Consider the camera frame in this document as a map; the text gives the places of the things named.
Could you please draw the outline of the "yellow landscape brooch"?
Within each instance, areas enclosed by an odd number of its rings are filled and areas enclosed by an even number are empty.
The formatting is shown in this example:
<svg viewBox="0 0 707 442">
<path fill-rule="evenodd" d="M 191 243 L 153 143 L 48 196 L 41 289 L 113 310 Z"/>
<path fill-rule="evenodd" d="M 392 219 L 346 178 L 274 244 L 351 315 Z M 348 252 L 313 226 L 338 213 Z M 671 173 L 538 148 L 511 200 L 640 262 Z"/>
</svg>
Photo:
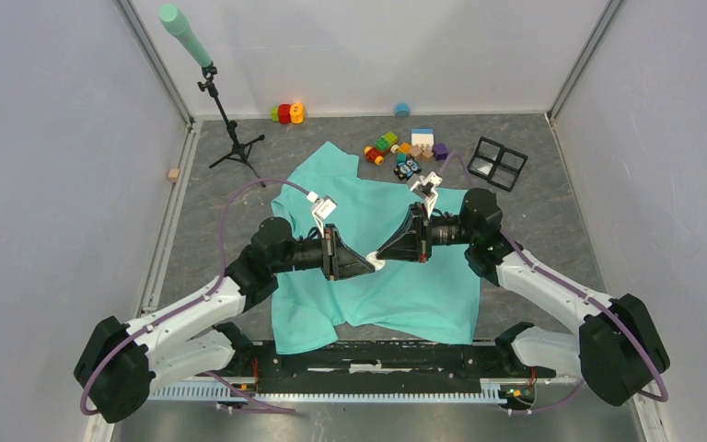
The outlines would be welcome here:
<svg viewBox="0 0 707 442">
<path fill-rule="evenodd" d="M 386 261 L 380 260 L 375 251 L 368 253 L 365 259 L 374 268 L 375 272 L 382 270 L 386 265 Z"/>
</svg>

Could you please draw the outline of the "teal t-shirt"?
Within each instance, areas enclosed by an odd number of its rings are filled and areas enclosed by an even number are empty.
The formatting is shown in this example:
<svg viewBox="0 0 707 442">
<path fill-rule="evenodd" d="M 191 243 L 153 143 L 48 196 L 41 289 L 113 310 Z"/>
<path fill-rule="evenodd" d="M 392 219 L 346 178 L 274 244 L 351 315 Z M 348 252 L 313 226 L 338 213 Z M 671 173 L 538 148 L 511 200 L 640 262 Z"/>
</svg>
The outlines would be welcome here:
<svg viewBox="0 0 707 442">
<path fill-rule="evenodd" d="M 328 217 L 343 242 L 361 255 L 378 249 L 418 197 L 407 186 L 358 177 L 359 159 L 327 142 L 290 175 L 272 203 L 295 236 L 314 225 L 300 185 L 338 205 Z M 376 325 L 438 343 L 469 344 L 480 307 L 481 280 L 464 247 L 439 247 L 426 263 L 388 262 L 375 273 L 332 282 L 319 270 L 280 273 L 272 294 L 277 351 L 300 354 L 333 343 L 337 326 Z"/>
</svg>

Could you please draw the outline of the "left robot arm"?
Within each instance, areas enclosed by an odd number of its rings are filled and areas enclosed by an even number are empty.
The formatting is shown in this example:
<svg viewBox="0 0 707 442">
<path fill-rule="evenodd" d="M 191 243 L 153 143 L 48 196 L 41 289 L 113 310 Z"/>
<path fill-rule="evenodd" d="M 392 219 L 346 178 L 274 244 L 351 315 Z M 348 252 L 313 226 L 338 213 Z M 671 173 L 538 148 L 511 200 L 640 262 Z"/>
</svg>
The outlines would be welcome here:
<svg viewBox="0 0 707 442">
<path fill-rule="evenodd" d="M 208 285 L 142 318 L 101 320 L 74 369 L 83 389 L 82 414 L 117 423 L 165 384 L 221 368 L 230 375 L 245 373 L 252 363 L 251 349 L 203 331 L 267 299 L 277 290 L 280 273 L 319 270 L 326 280 L 341 281 L 377 271 L 377 265 L 342 241 L 333 224 L 318 232 L 295 238 L 286 219 L 267 218 L 250 244 Z"/>
</svg>

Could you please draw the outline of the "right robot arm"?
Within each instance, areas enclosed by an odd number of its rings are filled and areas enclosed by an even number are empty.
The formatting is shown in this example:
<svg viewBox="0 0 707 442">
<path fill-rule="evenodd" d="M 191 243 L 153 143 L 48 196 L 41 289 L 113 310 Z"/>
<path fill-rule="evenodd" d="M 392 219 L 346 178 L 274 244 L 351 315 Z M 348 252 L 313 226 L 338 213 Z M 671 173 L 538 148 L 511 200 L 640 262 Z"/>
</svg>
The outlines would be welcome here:
<svg viewBox="0 0 707 442">
<path fill-rule="evenodd" d="M 549 313 L 565 333 L 521 323 L 504 333 L 494 352 L 497 368 L 517 376 L 529 366 L 583 380 L 599 399 L 619 406 L 635 395 L 667 402 L 662 378 L 670 367 L 666 348 L 639 297 L 612 297 L 554 271 L 502 229 L 496 196 L 467 191 L 457 214 L 437 212 L 436 192 L 410 204 L 394 234 L 367 259 L 428 262 L 436 246 L 464 246 L 469 268 L 492 285 L 517 294 Z"/>
</svg>

